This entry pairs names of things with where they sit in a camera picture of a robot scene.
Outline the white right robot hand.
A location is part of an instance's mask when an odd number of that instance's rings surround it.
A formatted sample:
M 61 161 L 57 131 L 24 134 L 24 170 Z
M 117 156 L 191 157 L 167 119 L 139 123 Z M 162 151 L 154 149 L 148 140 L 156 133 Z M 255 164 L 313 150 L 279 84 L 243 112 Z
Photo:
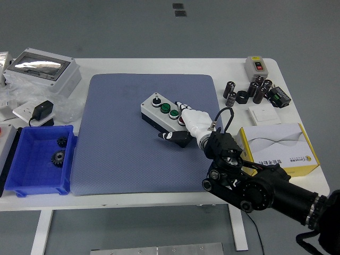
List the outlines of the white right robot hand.
M 187 104 L 176 101 L 186 131 L 159 133 L 158 136 L 166 141 L 175 142 L 184 148 L 192 138 L 196 138 L 198 147 L 204 149 L 212 131 L 215 130 L 212 119 L 207 112 L 192 109 Z

